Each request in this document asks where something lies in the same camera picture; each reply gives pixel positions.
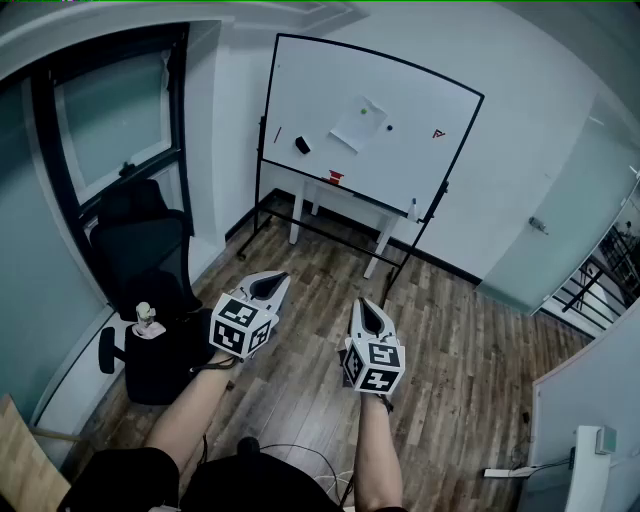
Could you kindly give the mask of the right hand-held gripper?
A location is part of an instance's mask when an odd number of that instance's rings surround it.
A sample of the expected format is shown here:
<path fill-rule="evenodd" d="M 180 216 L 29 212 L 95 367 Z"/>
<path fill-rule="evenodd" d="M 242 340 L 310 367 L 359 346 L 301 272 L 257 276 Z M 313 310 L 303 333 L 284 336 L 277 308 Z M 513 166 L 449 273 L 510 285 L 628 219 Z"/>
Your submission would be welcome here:
<path fill-rule="evenodd" d="M 405 347 L 391 318 L 368 298 L 352 305 L 345 339 L 344 384 L 361 393 L 390 395 L 405 372 Z"/>

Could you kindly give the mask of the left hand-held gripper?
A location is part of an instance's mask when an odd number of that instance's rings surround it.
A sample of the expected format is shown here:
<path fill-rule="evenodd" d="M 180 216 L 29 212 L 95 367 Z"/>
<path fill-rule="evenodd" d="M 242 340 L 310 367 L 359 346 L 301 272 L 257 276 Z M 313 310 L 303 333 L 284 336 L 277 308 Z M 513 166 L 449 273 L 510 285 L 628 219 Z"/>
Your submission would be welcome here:
<path fill-rule="evenodd" d="M 279 322 L 278 311 L 290 285 L 286 271 L 247 275 L 213 309 L 209 343 L 241 360 L 265 345 Z"/>

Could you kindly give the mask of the white paper sheet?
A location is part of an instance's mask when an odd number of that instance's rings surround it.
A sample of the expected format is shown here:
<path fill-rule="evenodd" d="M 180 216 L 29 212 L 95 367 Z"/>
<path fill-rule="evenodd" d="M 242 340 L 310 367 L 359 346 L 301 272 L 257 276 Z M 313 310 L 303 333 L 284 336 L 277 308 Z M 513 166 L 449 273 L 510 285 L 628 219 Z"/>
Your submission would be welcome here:
<path fill-rule="evenodd" d="M 361 114 L 366 108 L 367 114 Z M 360 152 L 376 135 L 387 119 L 387 113 L 363 95 L 356 96 L 346 107 L 330 134 L 356 152 Z"/>

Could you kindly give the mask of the black-framed whiteboard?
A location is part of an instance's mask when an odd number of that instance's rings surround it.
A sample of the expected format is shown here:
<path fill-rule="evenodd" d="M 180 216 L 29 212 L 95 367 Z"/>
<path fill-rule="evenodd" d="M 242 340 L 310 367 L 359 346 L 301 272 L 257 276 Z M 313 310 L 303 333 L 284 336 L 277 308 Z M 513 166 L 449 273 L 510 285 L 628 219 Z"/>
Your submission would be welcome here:
<path fill-rule="evenodd" d="M 363 95 L 387 113 L 356 152 L 330 134 L 351 101 Z M 484 95 L 443 74 L 351 44 L 280 34 L 274 46 L 260 121 L 259 164 L 354 193 L 407 219 L 417 199 L 427 225 L 471 132 Z M 433 138 L 436 129 L 445 136 Z M 302 136 L 311 151 L 295 146 Z M 344 175 L 329 182 L 329 171 Z"/>

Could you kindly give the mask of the person's left forearm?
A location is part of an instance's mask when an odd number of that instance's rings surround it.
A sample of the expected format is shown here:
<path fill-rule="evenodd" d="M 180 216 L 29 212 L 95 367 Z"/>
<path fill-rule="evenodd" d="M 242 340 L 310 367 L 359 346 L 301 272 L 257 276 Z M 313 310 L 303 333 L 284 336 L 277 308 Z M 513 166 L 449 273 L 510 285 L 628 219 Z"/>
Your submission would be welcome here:
<path fill-rule="evenodd" d="M 155 422 L 145 446 L 166 453 L 183 472 L 206 433 L 233 369 L 200 370 Z"/>

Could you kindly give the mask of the white table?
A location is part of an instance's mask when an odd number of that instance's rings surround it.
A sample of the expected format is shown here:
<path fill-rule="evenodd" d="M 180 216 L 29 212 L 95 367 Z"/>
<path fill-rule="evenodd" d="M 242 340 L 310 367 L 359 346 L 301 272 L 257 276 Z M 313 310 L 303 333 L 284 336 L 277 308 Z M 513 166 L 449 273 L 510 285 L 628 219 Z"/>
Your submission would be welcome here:
<path fill-rule="evenodd" d="M 344 191 L 329 184 L 320 183 L 318 180 L 302 177 L 299 180 L 294 194 L 295 199 L 292 218 L 295 221 L 301 220 L 306 191 L 309 191 L 312 200 L 312 216 L 317 215 L 319 207 L 326 197 L 329 198 L 329 205 L 333 207 L 338 206 L 337 212 L 343 216 L 347 213 L 353 213 L 355 209 L 367 209 L 376 212 L 379 216 L 380 234 L 376 241 L 377 245 L 374 253 L 378 256 L 383 254 L 398 221 L 401 219 L 400 215 L 389 209 L 360 199 L 354 193 Z"/>

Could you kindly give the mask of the pink and white bottle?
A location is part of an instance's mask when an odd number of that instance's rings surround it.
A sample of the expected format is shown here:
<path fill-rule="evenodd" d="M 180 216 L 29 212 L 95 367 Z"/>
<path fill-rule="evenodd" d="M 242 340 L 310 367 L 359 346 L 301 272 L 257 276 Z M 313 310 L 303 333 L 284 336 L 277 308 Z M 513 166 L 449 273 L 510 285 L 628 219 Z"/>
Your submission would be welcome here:
<path fill-rule="evenodd" d="M 147 302 L 140 302 L 136 306 L 137 322 L 132 326 L 133 333 L 145 340 L 151 340 L 163 335 L 166 328 L 156 321 L 156 310 Z"/>

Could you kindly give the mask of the white power strip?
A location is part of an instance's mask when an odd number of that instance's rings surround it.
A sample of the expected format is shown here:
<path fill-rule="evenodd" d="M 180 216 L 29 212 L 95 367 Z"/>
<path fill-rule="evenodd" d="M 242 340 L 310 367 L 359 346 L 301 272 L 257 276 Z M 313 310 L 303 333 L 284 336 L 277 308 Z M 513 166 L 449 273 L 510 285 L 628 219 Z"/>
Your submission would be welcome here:
<path fill-rule="evenodd" d="M 534 467 L 520 467 L 516 469 L 486 468 L 482 476 L 491 479 L 528 478 L 535 471 Z"/>

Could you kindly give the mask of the person's black clothing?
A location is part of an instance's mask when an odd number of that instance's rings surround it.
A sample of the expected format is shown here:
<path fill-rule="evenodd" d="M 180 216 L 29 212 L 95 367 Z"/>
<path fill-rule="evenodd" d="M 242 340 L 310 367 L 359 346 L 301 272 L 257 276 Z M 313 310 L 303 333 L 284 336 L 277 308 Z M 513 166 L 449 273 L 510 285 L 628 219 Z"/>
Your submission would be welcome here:
<path fill-rule="evenodd" d="M 96 453 L 59 512 L 341 512 L 301 470 L 265 453 L 200 465 L 179 493 L 175 462 L 157 448 Z"/>

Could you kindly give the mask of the black metal railing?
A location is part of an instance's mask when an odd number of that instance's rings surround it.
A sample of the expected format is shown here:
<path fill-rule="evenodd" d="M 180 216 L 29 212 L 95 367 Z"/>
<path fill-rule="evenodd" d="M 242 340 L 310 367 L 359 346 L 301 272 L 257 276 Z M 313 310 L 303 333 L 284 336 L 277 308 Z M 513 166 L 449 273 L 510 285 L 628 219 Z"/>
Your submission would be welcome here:
<path fill-rule="evenodd" d="M 640 298 L 640 234 L 616 222 L 554 294 L 563 315 L 606 330 Z"/>

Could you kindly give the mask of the black-framed window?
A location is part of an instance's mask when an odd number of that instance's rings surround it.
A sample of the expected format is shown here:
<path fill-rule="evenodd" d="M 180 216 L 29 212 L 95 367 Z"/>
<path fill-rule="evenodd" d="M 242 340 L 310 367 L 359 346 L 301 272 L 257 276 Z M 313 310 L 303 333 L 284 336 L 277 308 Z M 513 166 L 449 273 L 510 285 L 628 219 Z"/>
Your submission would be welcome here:
<path fill-rule="evenodd" d="M 118 31 L 58 50 L 32 67 L 37 133 L 64 214 L 88 222 L 110 189 L 157 179 L 190 212 L 185 146 L 189 26 Z"/>

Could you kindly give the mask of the white device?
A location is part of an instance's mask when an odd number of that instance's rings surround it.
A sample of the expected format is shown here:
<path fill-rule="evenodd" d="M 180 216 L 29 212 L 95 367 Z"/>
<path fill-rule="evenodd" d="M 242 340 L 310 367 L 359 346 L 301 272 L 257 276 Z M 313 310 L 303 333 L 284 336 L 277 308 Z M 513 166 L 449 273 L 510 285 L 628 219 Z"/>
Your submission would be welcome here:
<path fill-rule="evenodd" d="M 565 512 L 601 512 L 611 456 L 595 453 L 596 433 L 602 426 L 579 426 Z"/>

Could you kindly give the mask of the green and white box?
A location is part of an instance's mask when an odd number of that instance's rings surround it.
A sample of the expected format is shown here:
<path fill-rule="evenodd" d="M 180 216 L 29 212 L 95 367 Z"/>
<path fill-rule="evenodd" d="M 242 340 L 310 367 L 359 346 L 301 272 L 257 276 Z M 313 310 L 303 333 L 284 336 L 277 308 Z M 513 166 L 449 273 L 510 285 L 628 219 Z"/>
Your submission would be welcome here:
<path fill-rule="evenodd" d="M 602 426 L 596 433 L 595 453 L 612 455 L 617 448 L 617 431 L 609 426 Z"/>

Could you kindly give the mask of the wooden board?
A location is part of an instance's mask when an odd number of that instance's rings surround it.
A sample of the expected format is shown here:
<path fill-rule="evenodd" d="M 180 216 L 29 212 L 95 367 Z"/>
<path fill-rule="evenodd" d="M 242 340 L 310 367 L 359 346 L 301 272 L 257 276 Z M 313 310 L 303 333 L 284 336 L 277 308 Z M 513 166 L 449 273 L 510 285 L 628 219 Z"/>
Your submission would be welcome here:
<path fill-rule="evenodd" d="M 70 489 L 12 398 L 0 398 L 0 497 L 14 512 L 57 512 Z"/>

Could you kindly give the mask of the white wall panel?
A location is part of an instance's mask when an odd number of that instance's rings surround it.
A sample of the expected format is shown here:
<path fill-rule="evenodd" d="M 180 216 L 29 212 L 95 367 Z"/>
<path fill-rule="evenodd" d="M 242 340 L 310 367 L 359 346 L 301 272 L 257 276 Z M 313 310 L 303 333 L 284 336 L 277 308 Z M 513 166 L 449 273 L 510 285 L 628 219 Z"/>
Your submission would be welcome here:
<path fill-rule="evenodd" d="M 577 428 L 617 432 L 614 467 L 640 459 L 640 299 L 613 326 L 533 384 L 531 463 L 565 456 Z"/>

